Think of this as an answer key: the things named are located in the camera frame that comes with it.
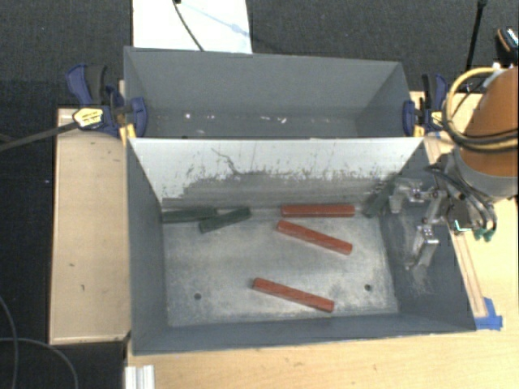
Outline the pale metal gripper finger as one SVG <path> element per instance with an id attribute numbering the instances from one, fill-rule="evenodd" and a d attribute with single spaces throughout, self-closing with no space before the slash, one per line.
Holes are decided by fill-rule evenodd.
<path id="1" fill-rule="evenodd" d="M 418 179 L 398 177 L 394 189 L 389 196 L 389 210 L 392 214 L 401 212 L 404 202 L 420 203 L 422 201 L 422 182 Z"/>
<path id="2" fill-rule="evenodd" d="M 405 253 L 405 269 L 407 271 L 427 270 L 431 264 L 440 240 L 436 237 L 430 224 L 418 225 Z"/>

